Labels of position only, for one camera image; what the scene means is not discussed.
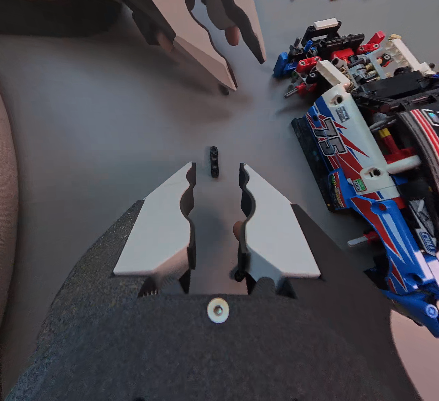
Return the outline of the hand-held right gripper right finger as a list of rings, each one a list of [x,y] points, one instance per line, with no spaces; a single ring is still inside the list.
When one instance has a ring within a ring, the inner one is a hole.
[[[292,203],[246,163],[239,166],[241,210],[239,269],[248,293],[261,278],[273,281],[278,294],[292,278],[318,279],[320,269]]]

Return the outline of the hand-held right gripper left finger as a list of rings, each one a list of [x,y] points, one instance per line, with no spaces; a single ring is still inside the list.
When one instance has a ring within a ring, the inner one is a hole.
[[[196,268],[194,208],[196,163],[189,162],[148,194],[113,269],[144,277],[140,293],[189,293]]]

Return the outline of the toy race car model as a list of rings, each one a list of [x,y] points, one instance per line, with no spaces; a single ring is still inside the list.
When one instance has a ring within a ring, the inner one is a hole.
[[[285,98],[315,96],[291,124],[328,210],[368,225],[365,271],[400,314],[439,336],[439,78],[401,36],[340,35],[320,20],[281,53]]]

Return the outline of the grey desk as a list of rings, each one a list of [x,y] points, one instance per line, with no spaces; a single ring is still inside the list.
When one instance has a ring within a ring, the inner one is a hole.
[[[364,225],[328,211],[290,122],[307,109],[272,78],[277,56],[314,21],[343,35],[402,36],[420,62],[438,65],[438,0],[254,0],[266,49],[230,46],[195,1],[194,16],[233,68],[222,95],[195,65],[148,45],[124,9],[87,38],[1,37],[1,92],[19,167],[19,229],[1,331],[2,398],[28,367],[46,313],[71,269],[132,204],[190,161],[197,167],[195,294],[241,294],[229,277],[242,219],[240,162],[299,205],[345,248]],[[210,171],[218,148],[219,176]]]

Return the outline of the person's left hand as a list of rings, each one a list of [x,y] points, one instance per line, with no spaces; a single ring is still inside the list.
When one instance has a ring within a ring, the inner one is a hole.
[[[213,25],[224,32],[229,45],[239,44],[240,31],[238,26],[228,17],[222,0],[205,0],[207,14]]]

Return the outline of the black round pad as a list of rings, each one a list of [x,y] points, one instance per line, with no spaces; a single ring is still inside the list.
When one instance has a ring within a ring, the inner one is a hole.
[[[114,0],[0,0],[0,33],[89,37],[108,31],[121,10]]]

